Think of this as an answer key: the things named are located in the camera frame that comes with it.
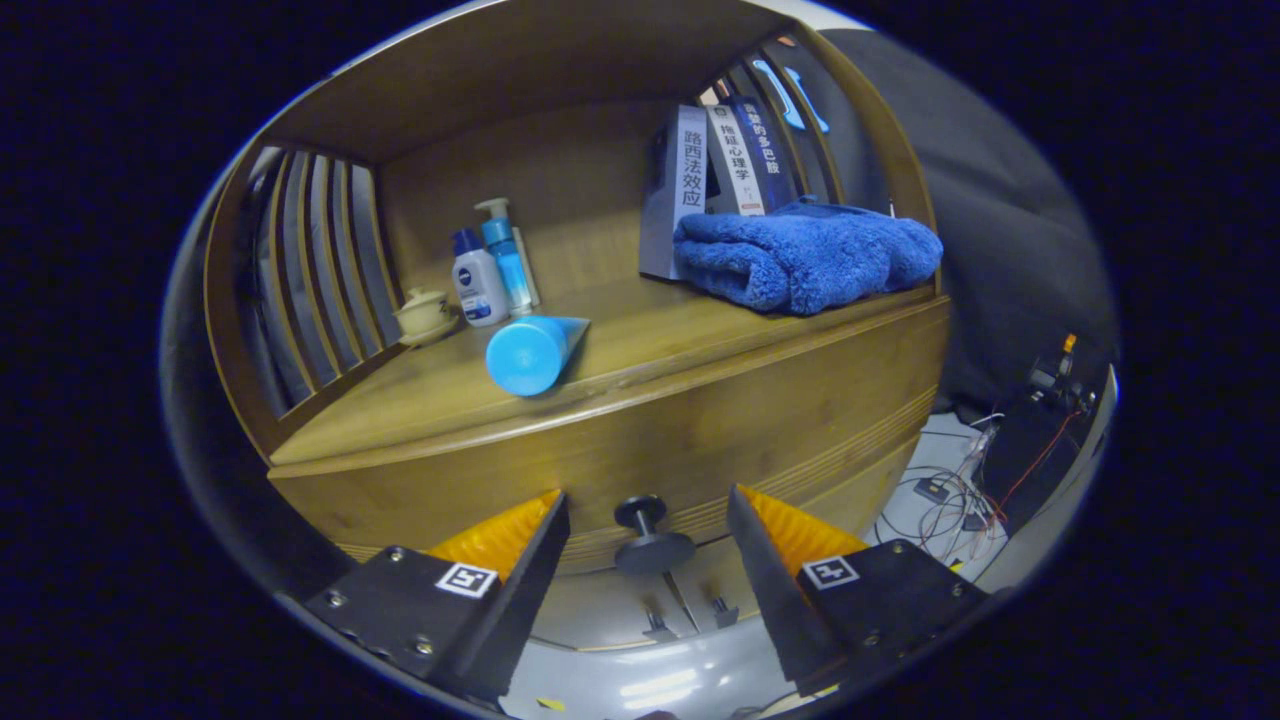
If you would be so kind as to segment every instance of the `folded towel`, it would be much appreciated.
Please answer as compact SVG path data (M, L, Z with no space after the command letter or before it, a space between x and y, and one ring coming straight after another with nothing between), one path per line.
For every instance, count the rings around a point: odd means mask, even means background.
M681 275L762 313L813 315L928 279L942 241L911 219L842 205L791 202L768 215L685 215Z

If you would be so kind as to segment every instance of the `wooden shelf top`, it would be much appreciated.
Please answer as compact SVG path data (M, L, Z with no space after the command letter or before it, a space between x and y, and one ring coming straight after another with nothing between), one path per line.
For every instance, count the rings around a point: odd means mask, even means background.
M490 379L484 351L504 324L465 327L440 342L402 352L321 410L271 455L271 474L310 474L303 466L288 466L407 443L412 447L404 457L431 455L456 447L460 430L498 421L506 421L504 436L529 432L586 398L931 297L932 287L919 287L813 318L765 316L684 284L636 275L538 309L591 320L561 382L547 393L516 397ZM471 438L484 441L483 432Z

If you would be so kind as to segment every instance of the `red wire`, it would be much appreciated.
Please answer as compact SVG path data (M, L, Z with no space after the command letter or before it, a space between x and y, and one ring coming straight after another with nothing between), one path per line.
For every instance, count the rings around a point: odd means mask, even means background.
M1018 482L1014 483L1014 487L1009 488L1009 492L1005 493L1005 500L1000 501L1001 510L1004 510L1005 503L1009 502L1009 498L1014 495L1014 491L1018 489L1018 486L1023 484L1023 480L1030 477L1032 471L1036 470L1036 468L1038 468L1039 464L1044 461L1044 456L1047 456L1048 452L1053 450L1053 446L1057 445L1057 438L1062 437L1062 433L1066 430L1066 424L1070 423L1071 419L1074 419L1079 414L1080 411L1076 410L1075 413L1068 415L1065 420L1062 420L1062 424L1057 428L1057 434L1053 436L1053 439L1048 441L1048 445L1046 445L1044 450L1041 451L1039 457L1037 457L1036 461L1032 462L1030 468L1027 468L1027 471L1023 473L1023 477L1018 478Z
M1076 410L1075 413L1071 413L1070 415L1068 415L1065 420L1062 420L1062 424L1059 425L1057 433L1053 436L1053 439L1048 441L1048 445L1046 445L1044 450L1042 450L1041 454L1039 454L1039 456L1036 457L1036 461L1032 462L1030 466L1027 468L1027 471L1023 473L1023 477L1018 478L1018 482L1014 483L1014 487L1009 488L1009 492L1005 493L1005 498L996 503L996 511L992 512L991 518L987 519L987 524L983 527L983 530L986 530L988 527L991 527L991 523L995 521L995 519L996 519L997 515L1004 516L1005 519L1009 518L1007 515L1005 515L1005 503L1009 502L1010 497L1012 497L1014 491L1018 489L1018 486L1023 484L1023 480L1025 480L1027 478L1029 478L1030 474L1036 470L1036 468L1039 468L1039 464L1044 461L1044 457L1057 445L1057 439L1060 437L1062 437L1062 433L1066 430L1066 424L1070 423L1079 414L1080 414L1080 410Z

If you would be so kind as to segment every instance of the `white bottle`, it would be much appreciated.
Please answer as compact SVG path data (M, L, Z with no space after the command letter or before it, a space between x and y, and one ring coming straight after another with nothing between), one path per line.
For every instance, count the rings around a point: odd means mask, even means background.
M484 249L471 228L453 233L453 287L462 302L462 314L474 327L483 328L507 319L507 290L498 263Z

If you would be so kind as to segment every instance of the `blue handle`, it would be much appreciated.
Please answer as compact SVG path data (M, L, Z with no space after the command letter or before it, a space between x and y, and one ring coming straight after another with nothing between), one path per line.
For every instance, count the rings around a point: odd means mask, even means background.
M765 74L765 77L773 81L773 90L778 92L778 97L782 99L782 105L785 109L785 111L782 113L782 119L786 120L788 126L796 129L804 129L805 127L804 118L800 117L800 111L796 110L796 106L791 102L791 96L787 95L787 91L782 88L782 81L778 79L778 76L773 74L773 68L771 68L769 64L765 63L764 60L755 60L751 63L751 65L754 65L755 69L760 70L762 73ZM787 74L791 76L791 79L796 81L796 87L800 88L800 95L804 97L804 101L808 102L809 108L813 109L813 117L818 118L818 127L822 128L822 133L823 135L829 133L831 126L828 126L827 120L823 120L818 115L818 109L813 106L813 101L809 100L809 95L804 91L804 86L800 85L800 73L792 70L791 68L785 68L785 69L787 70Z
M785 69L787 74L791 76L791 79L796 81L796 87L800 88L800 97L804 97L805 104L809 105L809 108L813 110L813 117L818 118L818 127L822 128L822 135L829 133L831 126L828 126L827 120L822 119L822 115L818 114L818 106L813 104L813 100L809 100L809 94L804 91L804 85L800 83L800 73L792 70L791 68L782 68L782 69Z

